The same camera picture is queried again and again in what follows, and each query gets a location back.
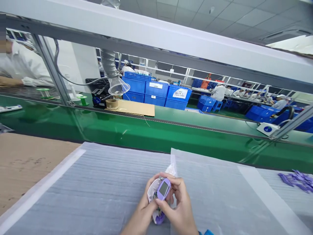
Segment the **metal pole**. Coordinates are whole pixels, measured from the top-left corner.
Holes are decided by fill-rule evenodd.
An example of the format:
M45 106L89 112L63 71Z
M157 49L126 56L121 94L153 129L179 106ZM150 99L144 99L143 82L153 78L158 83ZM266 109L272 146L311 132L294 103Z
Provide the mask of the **metal pole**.
M275 141L279 141L288 132L292 131L293 129L295 129L297 126L299 126L312 116L313 116L313 104L311 104L304 111L302 111L297 117L289 121L285 126L275 131L273 135L271 135L269 138Z
M69 97L67 88L65 86L64 80L61 76L59 76L53 64L53 53L50 46L47 44L45 38L43 36L39 36L37 34L32 34L35 44L37 45L37 49L39 50L40 55L42 56L43 61L50 73L50 76L53 80L55 88L57 89L61 103L66 106L70 106L69 102L71 98Z

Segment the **white label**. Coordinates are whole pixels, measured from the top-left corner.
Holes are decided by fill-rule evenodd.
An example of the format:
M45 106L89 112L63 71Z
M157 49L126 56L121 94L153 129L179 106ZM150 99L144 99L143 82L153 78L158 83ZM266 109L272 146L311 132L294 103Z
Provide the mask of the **white label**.
M160 89L163 88L163 85L159 84L159 83L149 83L149 86L150 87L155 87L155 88L160 88Z
M173 97L185 99L187 92L188 90L180 88L177 91L175 91L175 93L173 94Z

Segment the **workbench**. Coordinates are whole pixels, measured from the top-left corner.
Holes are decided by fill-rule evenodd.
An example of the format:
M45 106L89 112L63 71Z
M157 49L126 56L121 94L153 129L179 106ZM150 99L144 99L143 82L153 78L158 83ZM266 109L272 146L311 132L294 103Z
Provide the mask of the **workbench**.
M84 95L92 104L91 94ZM18 104L23 109L1 113L0 122L20 134L167 153L172 147L179 147L232 162L303 172L313 169L313 138L309 133L292 131L287 140L273 143L256 131L256 123L215 115L155 106L155 117L144 119L93 109L92 105L85 110L82 106L64 107L0 96L2 106ZM271 145L259 156L245 159L263 141Z

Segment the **solder wire spool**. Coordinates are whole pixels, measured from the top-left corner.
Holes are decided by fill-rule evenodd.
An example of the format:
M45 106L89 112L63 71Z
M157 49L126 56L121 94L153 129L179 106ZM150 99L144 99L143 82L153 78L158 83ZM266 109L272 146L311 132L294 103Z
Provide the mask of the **solder wire spool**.
M53 96L51 96L50 94L49 94L49 88L37 88L36 89L37 91L40 91L40 93L41 93L41 97L40 98L42 98L42 99L51 99L51 98L53 98Z
M81 106L87 106L87 105L89 105L89 103L87 103L87 102L85 101L85 99L87 98L87 96L77 96L77 98L79 98L79 99L81 100L81 103L79 103L79 105L81 105Z

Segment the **white wall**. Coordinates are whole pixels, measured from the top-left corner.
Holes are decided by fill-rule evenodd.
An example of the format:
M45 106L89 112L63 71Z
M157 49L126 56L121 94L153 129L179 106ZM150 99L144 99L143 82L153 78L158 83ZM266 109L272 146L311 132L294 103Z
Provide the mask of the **white wall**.
M55 43L52 38L46 37L52 51L55 51ZM69 75L70 80L76 83L86 83L86 78L99 78L100 72L97 55L94 47L59 40L60 52L58 66L61 73ZM70 90L68 81L64 80ZM76 91L91 93L87 86L74 85Z

